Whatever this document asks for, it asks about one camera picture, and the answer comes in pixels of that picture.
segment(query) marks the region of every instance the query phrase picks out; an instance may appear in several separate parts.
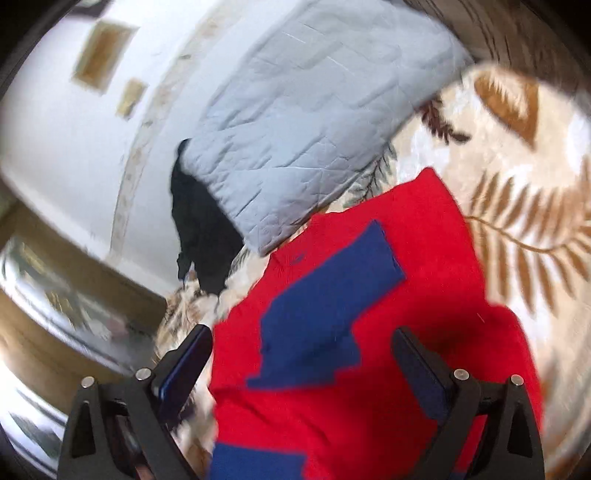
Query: pillow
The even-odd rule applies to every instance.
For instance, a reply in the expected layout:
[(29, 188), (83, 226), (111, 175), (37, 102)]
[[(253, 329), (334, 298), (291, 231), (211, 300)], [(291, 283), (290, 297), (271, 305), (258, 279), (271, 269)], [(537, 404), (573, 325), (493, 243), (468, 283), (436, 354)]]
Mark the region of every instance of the pillow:
[(405, 5), (305, 2), (216, 95), (183, 169), (266, 254), (470, 62), (444, 26)]

